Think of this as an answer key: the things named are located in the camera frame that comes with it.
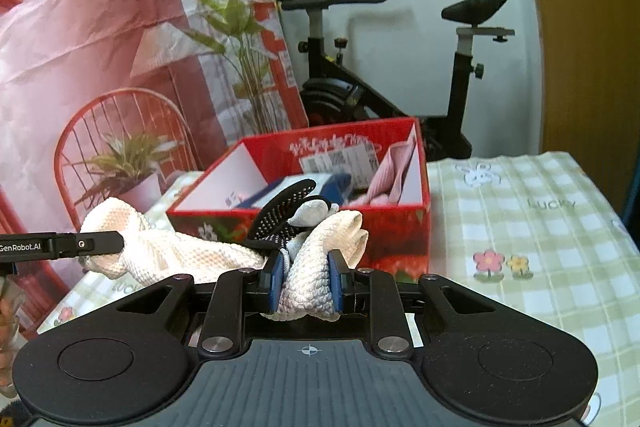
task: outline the barcode sticker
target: barcode sticker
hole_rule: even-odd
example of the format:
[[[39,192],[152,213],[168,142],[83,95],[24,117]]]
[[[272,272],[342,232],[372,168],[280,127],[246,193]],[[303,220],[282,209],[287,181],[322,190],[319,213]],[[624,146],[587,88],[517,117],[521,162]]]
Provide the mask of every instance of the barcode sticker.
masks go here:
[[[376,149],[371,142],[300,158],[303,172],[348,172],[355,188],[367,188],[378,170]]]

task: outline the metal screw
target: metal screw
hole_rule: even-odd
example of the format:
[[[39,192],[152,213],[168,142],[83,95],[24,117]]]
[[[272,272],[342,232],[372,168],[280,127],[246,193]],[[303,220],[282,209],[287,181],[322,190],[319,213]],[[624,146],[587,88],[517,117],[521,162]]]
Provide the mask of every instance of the metal screw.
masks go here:
[[[202,349],[210,353],[224,353],[234,347],[231,339],[226,337],[209,337],[202,341]]]
[[[409,348],[409,342],[402,337],[383,337],[378,341],[378,347],[385,353],[402,353]]]

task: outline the pink pot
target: pink pot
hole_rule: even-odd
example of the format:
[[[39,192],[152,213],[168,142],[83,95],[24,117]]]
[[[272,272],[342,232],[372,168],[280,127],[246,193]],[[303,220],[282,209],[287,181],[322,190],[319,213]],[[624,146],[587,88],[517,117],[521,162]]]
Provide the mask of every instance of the pink pot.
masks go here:
[[[128,192],[119,195],[118,199],[129,203],[141,214],[144,214],[148,209],[158,203],[161,197],[158,175],[151,174]]]

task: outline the red metal chair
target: red metal chair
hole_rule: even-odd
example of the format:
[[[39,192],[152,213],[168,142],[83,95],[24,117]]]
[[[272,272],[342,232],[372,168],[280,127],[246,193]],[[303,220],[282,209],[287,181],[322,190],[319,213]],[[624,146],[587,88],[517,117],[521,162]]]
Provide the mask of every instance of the red metal chair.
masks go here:
[[[80,201],[82,195],[97,182],[86,162],[108,151],[104,140],[106,136],[130,138],[140,132],[165,136],[167,140],[180,143],[161,165],[164,181],[176,171],[200,170],[187,122],[174,102],[141,87],[106,92],[71,118],[54,153],[56,183],[76,230],[80,230],[88,211],[107,197],[102,193],[93,201]]]
[[[2,233],[26,233],[26,230],[0,187],[0,234]]]

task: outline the gray rubber surface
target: gray rubber surface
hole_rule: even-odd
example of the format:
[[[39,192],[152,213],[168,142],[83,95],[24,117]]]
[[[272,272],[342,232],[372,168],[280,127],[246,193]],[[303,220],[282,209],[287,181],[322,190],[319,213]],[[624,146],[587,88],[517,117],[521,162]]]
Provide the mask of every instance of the gray rubber surface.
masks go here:
[[[205,363],[178,400],[131,425],[481,426],[441,406],[407,363],[377,359],[360,341],[254,341],[238,359]]]

